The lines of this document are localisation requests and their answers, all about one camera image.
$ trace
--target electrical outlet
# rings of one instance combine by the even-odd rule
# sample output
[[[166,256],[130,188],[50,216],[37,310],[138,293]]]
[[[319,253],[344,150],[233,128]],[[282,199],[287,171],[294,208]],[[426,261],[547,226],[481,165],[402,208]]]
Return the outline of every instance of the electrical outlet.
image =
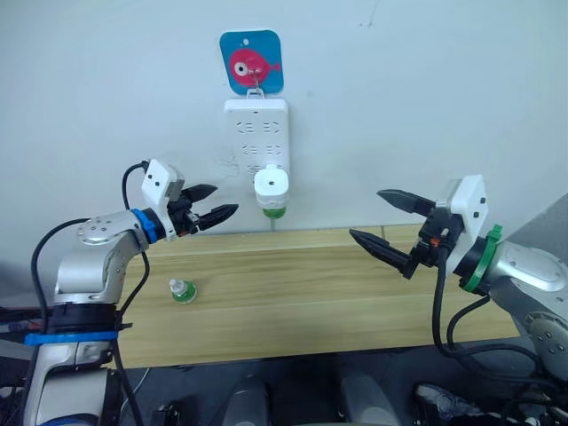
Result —
[[[251,182],[268,164],[289,174],[288,104],[284,99],[229,99],[225,124],[241,174],[250,176]]]

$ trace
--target green ring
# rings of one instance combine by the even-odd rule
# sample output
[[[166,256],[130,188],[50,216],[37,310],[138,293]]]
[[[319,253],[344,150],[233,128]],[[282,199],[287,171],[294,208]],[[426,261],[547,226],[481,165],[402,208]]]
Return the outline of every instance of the green ring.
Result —
[[[479,282],[483,278],[487,267],[493,259],[495,250],[497,249],[497,241],[501,239],[501,230],[503,227],[501,225],[494,225],[493,229],[487,234],[487,244],[485,244],[485,249],[483,250],[483,255],[479,259],[479,263],[476,266],[476,270],[473,272],[469,278],[468,283],[463,286],[463,289],[473,293],[473,291],[479,285]]]

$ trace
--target wooden table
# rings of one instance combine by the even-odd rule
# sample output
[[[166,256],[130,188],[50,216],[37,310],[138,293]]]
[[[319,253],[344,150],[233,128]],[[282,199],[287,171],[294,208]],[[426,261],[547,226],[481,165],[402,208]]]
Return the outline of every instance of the wooden table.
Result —
[[[408,252],[415,225],[377,226]],[[435,269],[405,280],[359,247],[346,229],[195,236],[159,242],[148,251],[152,271],[121,332],[127,367],[171,366],[330,351],[431,344]],[[123,291],[142,275],[130,263]],[[197,299],[177,304],[171,278],[192,280]],[[476,296],[446,285],[443,322]],[[466,317],[456,340],[517,335],[494,304]]]

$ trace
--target floor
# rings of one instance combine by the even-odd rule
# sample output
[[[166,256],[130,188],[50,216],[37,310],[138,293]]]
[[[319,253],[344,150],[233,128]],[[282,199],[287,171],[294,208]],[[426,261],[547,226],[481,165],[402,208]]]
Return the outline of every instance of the floor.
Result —
[[[529,344],[525,338],[507,340],[524,346]],[[530,361],[516,354],[495,352],[478,359],[490,368],[510,374],[528,374],[531,370]],[[342,364],[373,376],[389,396],[402,424],[413,424],[416,418],[411,399],[415,383],[438,383],[471,399],[488,392],[502,397],[512,393],[509,385],[478,379],[441,356],[435,348],[421,347],[153,368],[137,398],[145,424],[149,424],[158,406],[177,400],[183,407],[184,425],[220,426],[226,402],[237,383],[256,375],[267,384],[274,426],[338,422],[335,371]],[[129,370],[133,386],[144,372],[145,369]],[[129,409],[121,425],[134,425]]]

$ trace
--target red fish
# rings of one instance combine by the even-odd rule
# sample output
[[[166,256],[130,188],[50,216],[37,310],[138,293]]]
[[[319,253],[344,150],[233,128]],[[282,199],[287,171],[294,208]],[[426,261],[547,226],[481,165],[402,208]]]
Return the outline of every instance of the red fish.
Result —
[[[262,83],[273,69],[280,71],[280,64],[270,65],[260,53],[252,49],[234,51],[229,63],[233,78],[247,87],[255,87],[256,79],[258,83]]]

